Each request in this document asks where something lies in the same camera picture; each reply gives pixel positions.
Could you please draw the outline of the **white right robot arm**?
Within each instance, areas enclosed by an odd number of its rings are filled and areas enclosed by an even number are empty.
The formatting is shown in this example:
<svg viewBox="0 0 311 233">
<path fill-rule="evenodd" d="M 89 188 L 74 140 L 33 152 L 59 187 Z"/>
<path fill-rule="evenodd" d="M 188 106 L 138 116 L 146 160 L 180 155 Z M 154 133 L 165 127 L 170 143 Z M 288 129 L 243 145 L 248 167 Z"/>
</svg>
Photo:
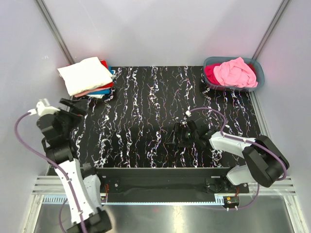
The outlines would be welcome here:
<svg viewBox="0 0 311 233">
<path fill-rule="evenodd" d="M 238 185 L 250 182 L 269 188 L 274 182 L 285 179 L 289 168 L 289 162 L 269 137 L 234 136 L 197 125 L 193 120 L 175 123 L 166 143 L 180 148 L 193 145 L 211 148 L 243 158 L 246 164 L 231 168 L 220 181 L 222 190 L 228 193 Z"/>
</svg>

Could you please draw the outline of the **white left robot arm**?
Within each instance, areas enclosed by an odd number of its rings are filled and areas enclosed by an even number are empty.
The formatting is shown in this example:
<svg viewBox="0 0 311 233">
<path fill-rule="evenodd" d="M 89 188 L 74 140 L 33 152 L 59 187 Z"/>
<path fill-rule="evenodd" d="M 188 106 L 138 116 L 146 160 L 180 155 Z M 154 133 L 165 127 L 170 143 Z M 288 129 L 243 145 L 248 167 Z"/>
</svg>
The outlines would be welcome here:
<svg viewBox="0 0 311 233">
<path fill-rule="evenodd" d="M 81 171 L 77 150 L 71 143 L 70 133 L 87 114 L 86 100 L 61 99 L 69 107 L 53 107 L 47 99 L 36 104 L 39 116 L 37 127 L 43 134 L 41 141 L 48 163 L 58 175 L 70 207 L 72 226 L 69 233 L 106 233 L 112 229 L 108 213 L 103 209 L 101 193 L 105 180 L 96 169 Z"/>
</svg>

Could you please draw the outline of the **cream white t shirt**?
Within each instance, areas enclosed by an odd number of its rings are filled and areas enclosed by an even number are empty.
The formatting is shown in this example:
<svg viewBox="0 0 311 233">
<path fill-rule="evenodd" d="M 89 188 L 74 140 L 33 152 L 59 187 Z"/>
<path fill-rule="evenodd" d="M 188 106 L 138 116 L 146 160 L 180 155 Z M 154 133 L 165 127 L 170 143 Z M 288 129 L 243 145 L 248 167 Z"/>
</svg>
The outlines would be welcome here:
<svg viewBox="0 0 311 233">
<path fill-rule="evenodd" d="M 78 63 L 58 68 L 70 96 L 90 91 L 113 82 L 113 75 L 98 57 L 86 58 Z"/>
</svg>

